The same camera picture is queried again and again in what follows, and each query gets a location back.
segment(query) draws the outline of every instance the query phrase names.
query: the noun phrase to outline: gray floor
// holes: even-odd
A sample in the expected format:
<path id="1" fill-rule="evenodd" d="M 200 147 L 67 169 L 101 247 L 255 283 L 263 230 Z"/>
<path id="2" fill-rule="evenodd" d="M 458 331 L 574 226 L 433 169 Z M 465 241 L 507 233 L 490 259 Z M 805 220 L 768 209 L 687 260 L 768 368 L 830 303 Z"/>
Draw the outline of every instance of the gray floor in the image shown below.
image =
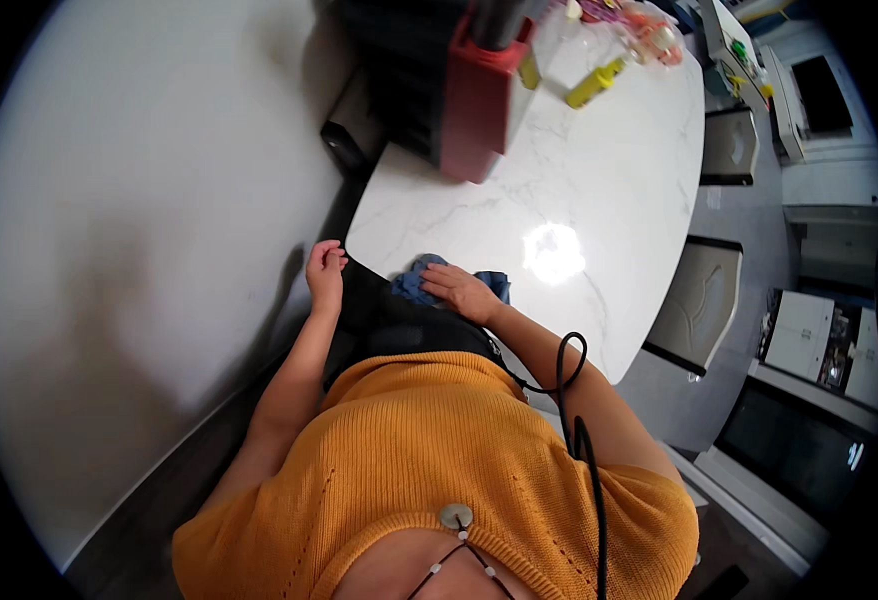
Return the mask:
<path id="1" fill-rule="evenodd" d="M 772 149 L 769 115 L 755 115 L 760 152 L 756 184 L 700 187 L 689 233 L 742 244 L 739 306 L 732 328 L 701 381 L 640 351 L 616 387 L 652 435 L 674 447 L 708 450 L 745 381 L 759 342 L 769 290 L 795 289 L 798 245 L 783 217 L 782 171 Z"/>

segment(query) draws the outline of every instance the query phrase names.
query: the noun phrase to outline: marble tabletop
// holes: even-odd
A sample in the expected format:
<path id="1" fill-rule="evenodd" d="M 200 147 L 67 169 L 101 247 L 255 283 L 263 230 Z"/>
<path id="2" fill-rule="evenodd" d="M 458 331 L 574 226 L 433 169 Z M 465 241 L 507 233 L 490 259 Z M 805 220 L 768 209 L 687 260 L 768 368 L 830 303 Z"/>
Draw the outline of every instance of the marble tabletop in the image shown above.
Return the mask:
<path id="1" fill-rule="evenodd" d="M 503 271 L 513 306 L 579 331 L 618 383 L 669 290 L 696 202 L 702 71 L 629 65 L 579 110 L 563 90 L 622 51 L 603 24 L 563 42 L 512 145 L 481 185 L 390 144 L 349 228 L 354 260 L 392 279 L 423 253 Z"/>

